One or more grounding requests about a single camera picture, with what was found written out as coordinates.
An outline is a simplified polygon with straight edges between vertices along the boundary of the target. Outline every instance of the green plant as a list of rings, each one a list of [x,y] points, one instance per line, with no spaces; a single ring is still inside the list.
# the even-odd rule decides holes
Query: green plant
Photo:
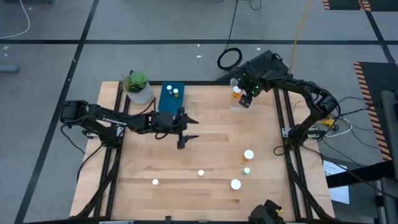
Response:
[[[139,93],[145,88],[148,77],[142,72],[130,72],[130,75],[124,78],[124,89],[130,93]]]

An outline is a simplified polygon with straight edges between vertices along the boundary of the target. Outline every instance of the clear plastic container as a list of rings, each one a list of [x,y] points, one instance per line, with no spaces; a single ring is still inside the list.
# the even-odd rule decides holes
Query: clear plastic container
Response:
[[[253,109],[254,107],[254,99],[249,106],[249,108],[245,108],[244,106],[239,104],[239,98],[234,97],[234,87],[238,85],[238,81],[235,78],[232,78],[230,83],[229,83],[229,110],[231,112],[249,112]]]

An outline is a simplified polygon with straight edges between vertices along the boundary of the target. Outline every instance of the white cable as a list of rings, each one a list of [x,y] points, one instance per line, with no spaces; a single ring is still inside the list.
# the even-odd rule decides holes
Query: white cable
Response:
[[[26,16],[26,19],[27,19],[27,29],[26,29],[24,32],[20,32],[19,34],[14,34],[14,35],[9,35],[9,36],[5,36],[5,37],[0,37],[0,40],[1,40],[1,39],[7,39],[7,38],[10,38],[10,37],[16,37],[16,36],[18,36],[18,35],[25,34],[26,32],[29,31],[29,29],[30,29],[30,20],[29,20],[29,16],[28,16],[27,13],[26,13],[26,10],[25,10],[24,4],[22,3],[22,0],[19,0],[19,2],[20,2],[20,4],[21,4],[21,6],[22,6],[22,10],[24,11],[25,16]]]
[[[342,133],[338,133],[338,134],[332,134],[331,136],[326,134],[325,137],[331,138],[331,137],[336,137],[336,136],[339,136],[339,135],[346,134],[346,133],[350,132],[352,130],[352,128],[353,128],[353,125],[347,119],[343,118],[343,120],[345,120],[345,121],[347,121],[349,123],[349,126],[350,126],[349,130],[343,131]]]

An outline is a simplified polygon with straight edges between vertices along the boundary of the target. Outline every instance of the paper sheet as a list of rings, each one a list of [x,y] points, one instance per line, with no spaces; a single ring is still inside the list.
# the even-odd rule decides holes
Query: paper sheet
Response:
[[[341,172],[345,172],[344,169],[336,166],[332,162],[328,161],[323,161],[323,170],[325,171],[325,175],[333,175],[333,174],[338,174]],[[336,202],[341,202],[341,203],[346,203],[349,204],[349,192],[348,192],[348,186],[344,187],[335,187],[332,189],[329,189],[329,194],[330,198]]]

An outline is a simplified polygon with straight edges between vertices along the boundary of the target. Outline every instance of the black floor stripe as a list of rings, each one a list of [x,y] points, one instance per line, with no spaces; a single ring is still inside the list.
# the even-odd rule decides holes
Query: black floor stripe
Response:
[[[34,167],[32,176],[30,177],[29,184],[26,188],[24,197],[23,197],[21,205],[18,209],[18,213],[17,213],[14,223],[17,223],[17,224],[23,223],[23,221],[25,219],[27,209],[30,205],[30,201],[32,200],[32,196],[35,191],[37,181],[39,180],[40,173],[42,172],[42,169],[43,169],[45,158],[47,157],[47,153],[49,151],[50,143],[53,138],[55,128],[57,127],[58,119],[59,119],[59,116],[60,116],[61,110],[62,110],[62,103],[65,101],[65,98],[67,97],[69,86],[71,84],[73,75],[75,73],[77,63],[79,62],[81,51],[83,50],[84,40],[87,38],[87,34],[90,29],[91,22],[93,21],[94,14],[95,14],[96,8],[98,6],[98,1],[99,0],[94,0],[93,5],[91,7],[90,13],[88,15],[88,18],[87,18],[87,21],[85,24],[85,28],[83,30],[83,33],[81,34],[80,41],[79,41],[78,47],[75,52],[75,56],[72,59],[72,64],[70,65],[68,75],[65,79],[65,83],[63,84],[63,88],[62,88],[60,97],[58,99],[58,103],[55,108],[54,114],[52,116],[49,129],[47,130],[47,134],[45,135],[44,142],[43,142],[42,148],[40,150],[39,157],[37,158],[36,165]]]
[[[0,40],[0,44],[79,44],[80,40]]]
[[[104,45],[167,45],[226,44],[228,40],[85,40],[84,44]],[[0,44],[79,44],[80,40],[0,40]],[[230,40],[230,44],[293,45],[294,40]],[[298,45],[398,45],[398,40],[298,40]]]
[[[383,52],[384,52],[384,55],[385,55],[386,58],[387,58],[387,61],[388,61],[389,63],[395,63],[396,61],[395,61],[394,58],[392,57],[391,52],[390,52],[390,50],[388,49],[388,46],[387,46],[386,42],[384,41],[383,36],[381,35],[381,32],[380,32],[380,30],[379,30],[379,27],[377,26],[376,21],[374,20],[372,13],[369,12],[369,11],[365,11],[365,13],[366,13],[366,16],[367,16],[368,19],[369,19],[369,22],[370,22],[371,25],[372,25],[373,31],[374,31],[374,33],[375,33],[377,39],[378,39],[378,40],[380,41],[380,43],[381,43],[381,48],[383,49]]]
[[[228,40],[87,40],[85,44],[227,44]],[[294,40],[230,40],[230,44],[293,45]],[[378,40],[298,40],[298,45],[380,45]]]

